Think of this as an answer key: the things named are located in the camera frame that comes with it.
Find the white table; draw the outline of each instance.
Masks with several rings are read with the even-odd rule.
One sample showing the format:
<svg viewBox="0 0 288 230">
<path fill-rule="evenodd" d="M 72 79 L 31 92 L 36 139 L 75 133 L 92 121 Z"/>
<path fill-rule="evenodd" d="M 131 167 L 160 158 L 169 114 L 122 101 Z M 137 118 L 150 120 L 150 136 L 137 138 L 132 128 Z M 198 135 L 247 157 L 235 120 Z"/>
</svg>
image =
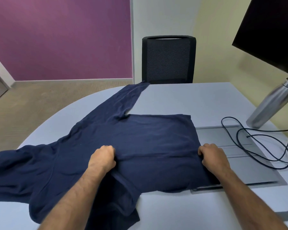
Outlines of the white table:
<svg viewBox="0 0 288 230">
<path fill-rule="evenodd" d="M 20 147 L 27 144 L 48 144 L 67 135 L 76 122 L 121 88 L 100 91 L 70 104 L 39 126 Z M 205 127 L 220 126 L 220 121 L 225 116 L 236 117 L 245 124 L 254 109 L 255 107 L 232 84 L 226 82 L 150 85 L 142 92 L 130 113 L 187 114 L 191 115 L 195 127 Z M 236 124 L 232 120 L 225 123 Z M 276 127 L 268 122 L 263 129 L 276 130 Z M 282 133 L 272 135 L 282 142 L 288 140 Z M 283 149 L 270 138 L 262 140 L 275 155 L 283 152 Z M 280 171 L 280 174 L 288 183 L 288 169 Z M 274 211 L 288 211 L 288 185 L 253 190 Z M 145 193 L 138 201 L 137 210 L 141 221 L 130 230 L 240 229 L 223 192 Z M 33 230 L 37 227 L 38 224 L 29 217 L 27 204 L 0 202 L 0 230 Z"/>
</svg>

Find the dark blue fabric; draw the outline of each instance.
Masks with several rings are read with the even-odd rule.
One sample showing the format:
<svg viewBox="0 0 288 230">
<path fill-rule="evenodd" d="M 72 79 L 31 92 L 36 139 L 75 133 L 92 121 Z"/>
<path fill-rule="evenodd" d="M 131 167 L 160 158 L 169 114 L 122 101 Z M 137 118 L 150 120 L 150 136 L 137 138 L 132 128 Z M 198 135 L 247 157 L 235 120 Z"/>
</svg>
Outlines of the dark blue fabric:
<svg viewBox="0 0 288 230">
<path fill-rule="evenodd" d="M 0 152 L 0 201 L 28 203 L 41 223 L 103 145 L 115 147 L 117 165 L 99 187 L 87 229 L 126 230 L 139 220 L 141 193 L 217 183 L 197 155 L 189 115 L 126 115 L 148 85 L 127 85 L 56 142 Z"/>
</svg>

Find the coiled cord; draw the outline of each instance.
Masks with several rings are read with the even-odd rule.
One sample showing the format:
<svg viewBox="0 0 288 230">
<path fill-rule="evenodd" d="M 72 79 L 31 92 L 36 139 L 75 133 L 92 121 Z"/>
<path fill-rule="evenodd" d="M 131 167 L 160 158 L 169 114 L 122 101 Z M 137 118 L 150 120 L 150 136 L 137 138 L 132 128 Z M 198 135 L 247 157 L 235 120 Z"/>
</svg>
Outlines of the coiled cord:
<svg viewBox="0 0 288 230">
<path fill-rule="evenodd" d="M 228 119 L 228 118 L 236 120 L 236 121 L 240 124 L 240 126 L 242 127 L 242 128 L 239 129 L 239 130 L 237 131 L 237 133 L 236 133 L 236 140 L 237 140 L 238 143 L 236 143 L 236 141 L 232 138 L 232 136 L 230 135 L 229 131 L 227 130 L 227 128 L 226 128 L 226 127 L 224 126 L 224 124 L 223 124 L 223 120 L 224 120 L 224 119 Z M 266 167 L 268 167 L 268 168 L 275 169 L 275 170 L 284 170 L 284 169 L 288 168 L 288 162 L 282 160 L 283 157 L 285 156 L 286 152 L 288 153 L 288 142 L 287 142 L 287 145 L 285 145 L 285 144 L 282 143 L 279 139 L 277 139 L 277 138 L 275 138 L 275 137 L 273 137 L 273 136 L 271 136 L 271 135 L 265 135 L 265 134 L 255 134 L 255 135 L 251 135 L 251 134 L 247 131 L 247 130 L 254 130 L 254 131 L 260 131 L 260 132 L 284 132 L 284 131 L 288 131 L 288 130 L 264 131 L 264 130 L 258 130 L 258 129 L 253 129 L 253 128 L 245 128 L 245 127 L 242 125 L 242 123 L 240 123 L 240 121 L 239 121 L 238 119 L 236 119 L 236 118 L 234 118 L 234 117 L 230 117 L 230 116 L 224 117 L 224 118 L 221 120 L 221 124 L 222 124 L 222 127 L 224 128 L 224 130 L 225 130 L 225 131 L 227 132 L 227 134 L 229 135 L 230 139 L 235 143 L 235 145 L 238 146 L 240 149 L 242 149 L 244 152 L 246 152 L 247 155 L 249 155 L 252 159 L 254 159 L 255 161 L 257 161 L 258 163 L 260 163 L 260 164 L 262 164 L 263 166 L 266 166 Z M 275 158 L 275 160 L 271 160 L 271 159 L 265 158 L 265 157 L 263 157 L 263 156 L 261 156 L 261 155 L 259 155 L 259 154 L 257 154 L 257 153 L 254 153 L 254 152 L 252 152 L 252 151 L 247 150 L 246 148 L 244 148 L 243 145 L 240 143 L 239 137 L 238 137 L 238 136 L 239 136 L 239 132 L 242 131 L 242 130 L 245 130 L 246 133 L 248 134 L 247 138 L 251 137 L 253 140 L 255 140 L 256 142 L 258 142 L 262 147 L 264 147 L 264 149 L 265 149 L 271 156 L 273 156 L 273 157 Z M 282 156 L 281 156 L 280 158 L 277 158 L 277 157 L 274 156 L 260 141 L 258 141 L 257 139 L 255 139 L 254 136 L 267 136 L 267 137 L 270 137 L 270 138 L 275 139 L 275 140 L 278 141 L 281 145 L 284 146 L 284 148 L 285 148 L 284 153 L 282 154 Z M 262 159 L 264 159 L 264 160 L 267 160 L 267 161 L 281 161 L 281 162 L 283 162 L 283 163 L 285 163 L 285 164 L 287 164 L 287 165 L 285 165 L 284 167 L 275 168 L 275 167 L 273 167 L 273 166 L 269 166 L 269 165 L 267 165 L 267 164 L 259 161 L 257 158 L 255 158 L 254 155 L 256 155 L 256 156 L 258 156 L 258 157 L 260 157 L 260 158 L 262 158 Z"/>
</svg>

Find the television screen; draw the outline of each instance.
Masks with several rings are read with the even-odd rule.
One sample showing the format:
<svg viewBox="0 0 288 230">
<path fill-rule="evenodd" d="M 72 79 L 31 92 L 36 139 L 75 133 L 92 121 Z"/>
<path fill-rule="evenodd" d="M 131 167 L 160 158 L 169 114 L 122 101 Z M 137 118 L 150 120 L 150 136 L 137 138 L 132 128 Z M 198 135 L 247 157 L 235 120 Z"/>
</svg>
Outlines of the television screen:
<svg viewBox="0 0 288 230">
<path fill-rule="evenodd" d="M 252 0 L 232 45 L 288 73 L 288 0 Z"/>
</svg>

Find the hand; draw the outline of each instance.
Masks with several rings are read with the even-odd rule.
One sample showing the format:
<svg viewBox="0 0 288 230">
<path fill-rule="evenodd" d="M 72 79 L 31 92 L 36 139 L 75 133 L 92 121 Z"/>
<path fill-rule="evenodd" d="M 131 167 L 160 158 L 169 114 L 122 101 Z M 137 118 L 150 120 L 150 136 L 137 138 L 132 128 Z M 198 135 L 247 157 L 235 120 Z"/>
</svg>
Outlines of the hand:
<svg viewBox="0 0 288 230">
<path fill-rule="evenodd" d="M 203 165 L 219 180 L 224 174 L 231 171 L 223 149 L 218 148 L 214 143 L 205 143 L 203 146 L 200 146 L 198 148 L 198 154 L 203 154 Z"/>
<path fill-rule="evenodd" d="M 88 168 L 99 167 L 104 170 L 105 173 L 109 172 L 116 165 L 114 160 L 115 148 L 112 146 L 102 146 L 97 149 L 91 156 L 88 162 Z"/>
</svg>

